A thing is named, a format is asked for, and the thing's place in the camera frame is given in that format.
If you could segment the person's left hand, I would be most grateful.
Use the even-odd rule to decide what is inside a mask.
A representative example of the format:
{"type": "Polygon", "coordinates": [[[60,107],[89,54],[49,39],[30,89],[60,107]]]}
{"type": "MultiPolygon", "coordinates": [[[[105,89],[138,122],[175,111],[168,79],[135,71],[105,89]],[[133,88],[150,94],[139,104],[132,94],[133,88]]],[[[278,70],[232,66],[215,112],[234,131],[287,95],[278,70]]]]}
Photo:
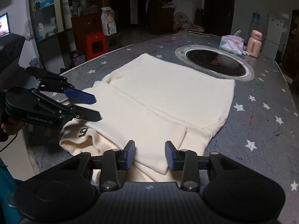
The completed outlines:
{"type": "Polygon", "coordinates": [[[8,135],[15,135],[22,129],[23,126],[25,126],[25,123],[21,121],[7,121],[1,124],[1,128],[8,135]]]}

